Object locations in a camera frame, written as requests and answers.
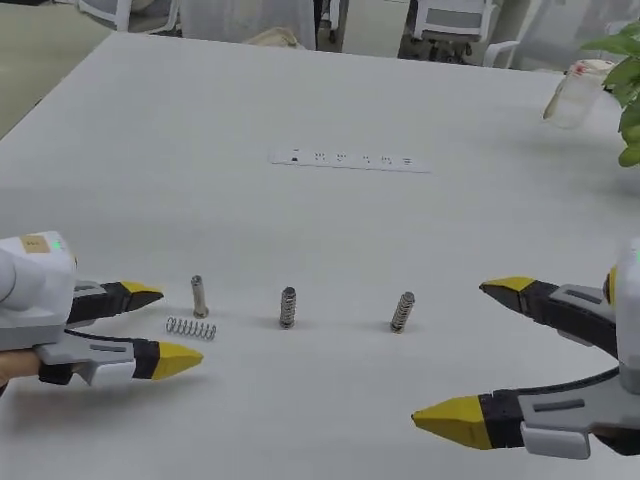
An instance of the coil spring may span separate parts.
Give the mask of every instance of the coil spring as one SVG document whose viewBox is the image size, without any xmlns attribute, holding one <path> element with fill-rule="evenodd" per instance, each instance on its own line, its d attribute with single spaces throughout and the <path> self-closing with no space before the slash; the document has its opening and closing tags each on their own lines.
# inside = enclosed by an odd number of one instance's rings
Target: coil spring
<svg viewBox="0 0 640 480">
<path fill-rule="evenodd" d="M 296 290 L 293 287 L 287 287 L 282 291 L 280 301 L 280 327 L 285 329 L 293 327 L 295 316 Z"/>
<path fill-rule="evenodd" d="M 405 292 L 402 294 L 400 301 L 398 302 L 398 307 L 393 314 L 393 319 L 391 320 L 390 326 L 392 332 L 400 333 L 404 330 L 404 326 L 407 323 L 407 319 L 409 318 L 409 314 L 411 313 L 411 309 L 415 303 L 416 297 L 413 293 Z"/>
<path fill-rule="evenodd" d="M 168 333 L 182 335 L 183 337 L 195 337 L 210 342 L 216 336 L 216 326 L 213 323 L 198 322 L 180 317 L 167 318 L 166 329 Z"/>
</svg>

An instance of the power strip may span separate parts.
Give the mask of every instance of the power strip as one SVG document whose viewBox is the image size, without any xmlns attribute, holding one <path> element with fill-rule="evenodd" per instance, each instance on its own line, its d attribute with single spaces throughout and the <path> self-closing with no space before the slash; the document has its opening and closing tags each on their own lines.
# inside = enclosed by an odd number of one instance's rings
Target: power strip
<svg viewBox="0 0 640 480">
<path fill-rule="evenodd" d="M 269 161 L 279 165 L 350 168 L 386 172 L 431 173 L 427 162 L 399 155 L 326 152 L 291 148 L 271 152 Z"/>
</svg>

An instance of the spring on screw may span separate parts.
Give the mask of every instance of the spring on screw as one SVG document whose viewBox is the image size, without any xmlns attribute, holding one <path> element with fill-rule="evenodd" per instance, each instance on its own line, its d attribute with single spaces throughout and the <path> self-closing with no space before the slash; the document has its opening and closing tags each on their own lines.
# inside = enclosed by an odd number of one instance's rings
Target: spring on screw
<svg viewBox="0 0 640 480">
<path fill-rule="evenodd" d="M 196 337 L 210 342 L 216 336 L 216 326 L 213 323 L 198 322 L 180 317 L 167 318 L 166 329 L 168 333 L 182 335 L 183 337 Z"/>
<path fill-rule="evenodd" d="M 288 329 L 293 327 L 296 316 L 296 290 L 287 287 L 282 291 L 280 301 L 280 327 Z"/>
<path fill-rule="evenodd" d="M 409 314 L 411 314 L 411 309 L 415 303 L 416 297 L 413 293 L 405 292 L 402 294 L 390 324 L 391 331 L 393 333 L 402 333 L 404 326 L 407 323 L 407 319 L 409 318 Z"/>
</svg>

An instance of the green plant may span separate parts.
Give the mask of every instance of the green plant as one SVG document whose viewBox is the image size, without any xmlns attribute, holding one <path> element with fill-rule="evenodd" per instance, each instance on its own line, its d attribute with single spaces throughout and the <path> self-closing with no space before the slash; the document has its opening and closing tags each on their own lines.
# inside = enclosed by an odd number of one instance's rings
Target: green plant
<svg viewBox="0 0 640 480">
<path fill-rule="evenodd" d="M 619 33 L 589 42 L 583 50 L 604 50 L 625 55 L 604 81 L 623 108 L 618 131 L 627 144 L 618 163 L 623 167 L 640 164 L 640 22 L 633 22 Z"/>
</svg>

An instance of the glass jar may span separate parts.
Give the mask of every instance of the glass jar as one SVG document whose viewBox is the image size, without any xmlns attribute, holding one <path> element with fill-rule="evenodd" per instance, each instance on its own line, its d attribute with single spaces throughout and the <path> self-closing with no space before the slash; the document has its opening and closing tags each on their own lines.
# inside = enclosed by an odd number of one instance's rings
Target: glass jar
<svg viewBox="0 0 640 480">
<path fill-rule="evenodd" d="M 606 60 L 579 60 L 558 85 L 542 118 L 559 128 L 577 128 L 585 121 L 598 97 L 602 82 L 614 67 Z"/>
</svg>

